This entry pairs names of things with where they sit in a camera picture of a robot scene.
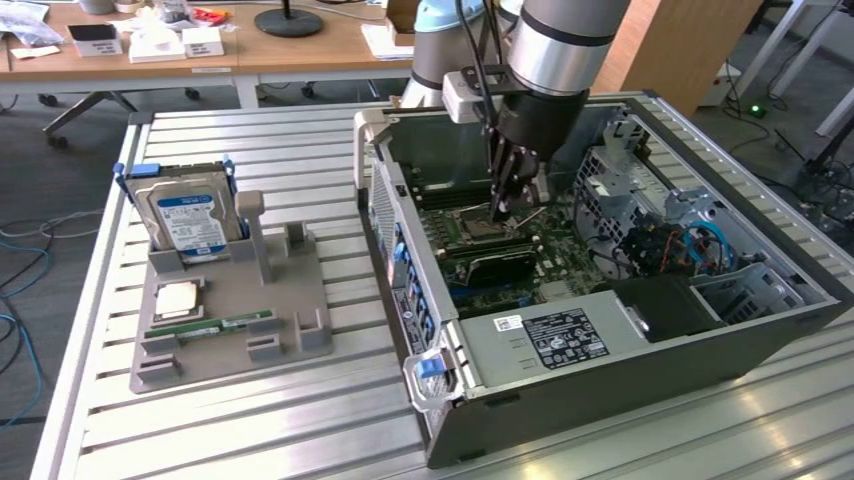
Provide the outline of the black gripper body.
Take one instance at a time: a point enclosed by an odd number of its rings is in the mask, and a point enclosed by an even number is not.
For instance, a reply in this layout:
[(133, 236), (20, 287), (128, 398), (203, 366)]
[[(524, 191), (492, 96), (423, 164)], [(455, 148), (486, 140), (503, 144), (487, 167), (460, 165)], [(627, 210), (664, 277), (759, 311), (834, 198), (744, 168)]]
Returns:
[(590, 90), (570, 96), (528, 91), (503, 96), (498, 132), (514, 145), (548, 161), (564, 145), (588, 99)]

